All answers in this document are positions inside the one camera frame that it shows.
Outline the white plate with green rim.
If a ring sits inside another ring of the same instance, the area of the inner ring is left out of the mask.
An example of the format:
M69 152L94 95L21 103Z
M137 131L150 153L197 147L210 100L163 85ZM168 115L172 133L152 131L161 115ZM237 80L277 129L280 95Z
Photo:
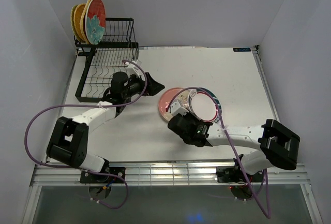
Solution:
M192 89L188 95L188 105L192 114L205 122L218 123L221 104L214 93L206 88Z

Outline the pink and cream ceramic plate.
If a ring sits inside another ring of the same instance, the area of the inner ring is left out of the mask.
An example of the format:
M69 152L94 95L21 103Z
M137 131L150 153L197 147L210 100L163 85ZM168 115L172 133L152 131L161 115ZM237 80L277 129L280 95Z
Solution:
M168 122L172 118L172 115L166 111L166 107L169 106L170 100L182 89L183 88L181 87L170 88L160 97L158 102L158 110L164 121ZM188 107L188 95L189 90L186 90L176 97L176 99L178 99L185 108Z

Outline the orange square woven tray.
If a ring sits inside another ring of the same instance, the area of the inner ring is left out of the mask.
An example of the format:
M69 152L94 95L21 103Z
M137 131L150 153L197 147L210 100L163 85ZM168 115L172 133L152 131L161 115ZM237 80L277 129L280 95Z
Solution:
M83 40L86 44L89 44L89 41L88 41L86 31L85 31L85 16L86 16L87 9L88 9L88 6L89 6L91 1L92 0L87 0L86 4L84 6L84 9L83 9L82 15L81 15L81 19L80 19L80 30L81 30L81 33L82 33L82 36L83 36Z

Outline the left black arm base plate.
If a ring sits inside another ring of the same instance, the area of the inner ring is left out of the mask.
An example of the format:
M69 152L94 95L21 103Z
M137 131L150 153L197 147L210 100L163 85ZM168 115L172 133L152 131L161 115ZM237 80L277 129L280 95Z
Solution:
M108 171L105 171L107 176L105 175L97 175L89 172L82 172L80 176L81 184L108 184L108 183L123 183L119 177L123 180L126 175L125 167L109 167Z

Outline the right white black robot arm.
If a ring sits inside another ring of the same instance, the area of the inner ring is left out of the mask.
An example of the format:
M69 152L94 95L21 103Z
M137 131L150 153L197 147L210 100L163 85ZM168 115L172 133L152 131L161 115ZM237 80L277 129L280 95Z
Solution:
M233 169L239 181L270 167L296 170L300 137L277 120L267 119L261 126L222 127L198 119L178 100L170 104L168 112L172 115L168 128L188 145L252 148L253 152L239 156L240 162Z

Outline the green-rimmed round bamboo plate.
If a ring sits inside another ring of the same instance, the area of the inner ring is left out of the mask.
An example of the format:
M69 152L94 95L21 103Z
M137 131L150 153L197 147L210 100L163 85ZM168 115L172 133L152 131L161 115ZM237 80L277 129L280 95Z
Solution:
M71 13L70 13L70 21L71 21L71 28L73 31L74 36L77 38L77 32L76 32L76 28L74 26L74 11L77 8L78 5L74 5L71 9Z

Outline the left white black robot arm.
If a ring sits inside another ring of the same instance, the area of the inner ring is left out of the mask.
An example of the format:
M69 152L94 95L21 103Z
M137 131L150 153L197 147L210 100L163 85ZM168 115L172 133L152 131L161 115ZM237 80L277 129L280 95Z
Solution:
M165 88L144 72L140 63L124 62L127 71L113 75L110 87L95 106L89 105L84 113L72 118L62 116L56 121L47 147L48 157L71 168L91 171L92 177L101 183L110 176L109 162L87 150L89 135L134 103L133 96L155 96Z

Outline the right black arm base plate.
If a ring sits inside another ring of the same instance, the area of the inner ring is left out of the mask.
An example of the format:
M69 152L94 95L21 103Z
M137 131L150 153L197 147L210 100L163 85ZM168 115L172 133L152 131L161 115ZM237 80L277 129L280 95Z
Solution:
M246 179L240 168L219 166L216 168L216 176L219 183L246 183ZM264 178L263 171L258 171L253 175L247 174L247 177L250 182L261 182Z

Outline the orange round woven plate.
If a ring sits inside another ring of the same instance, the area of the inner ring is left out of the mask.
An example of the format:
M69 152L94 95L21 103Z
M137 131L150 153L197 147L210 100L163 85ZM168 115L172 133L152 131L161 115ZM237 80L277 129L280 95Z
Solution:
M79 4L74 9L74 13L73 13L74 28L77 33L77 39L80 42L85 42L82 32L81 32L81 24L80 24L81 16L82 16L84 8L85 8L85 3Z

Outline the red and teal floral plate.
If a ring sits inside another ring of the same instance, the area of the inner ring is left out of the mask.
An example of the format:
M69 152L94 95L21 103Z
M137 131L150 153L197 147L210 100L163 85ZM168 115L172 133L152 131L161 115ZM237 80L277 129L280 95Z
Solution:
M90 44L101 42L106 30L106 10L102 0L91 0L85 15L85 32Z

